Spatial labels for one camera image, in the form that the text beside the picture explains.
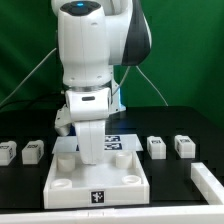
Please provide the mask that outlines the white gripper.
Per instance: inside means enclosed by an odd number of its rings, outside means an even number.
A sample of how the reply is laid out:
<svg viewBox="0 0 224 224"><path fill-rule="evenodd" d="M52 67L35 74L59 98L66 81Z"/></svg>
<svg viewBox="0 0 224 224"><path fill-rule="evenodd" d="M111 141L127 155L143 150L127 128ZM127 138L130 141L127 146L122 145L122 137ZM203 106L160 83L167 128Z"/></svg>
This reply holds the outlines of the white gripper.
<svg viewBox="0 0 224 224"><path fill-rule="evenodd" d="M81 121L74 125L82 162L97 164L104 155L105 121Z"/></svg>

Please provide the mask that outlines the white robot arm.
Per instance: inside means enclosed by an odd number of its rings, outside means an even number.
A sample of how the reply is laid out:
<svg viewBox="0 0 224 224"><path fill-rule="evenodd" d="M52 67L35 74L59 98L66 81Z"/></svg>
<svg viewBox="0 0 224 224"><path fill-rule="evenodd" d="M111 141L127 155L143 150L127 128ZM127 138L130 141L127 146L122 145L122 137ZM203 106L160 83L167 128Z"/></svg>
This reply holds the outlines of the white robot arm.
<svg viewBox="0 0 224 224"><path fill-rule="evenodd" d="M51 0L58 18L58 50L66 105L81 159L104 154L114 65L136 66L149 55L151 32L140 0Z"/></svg>

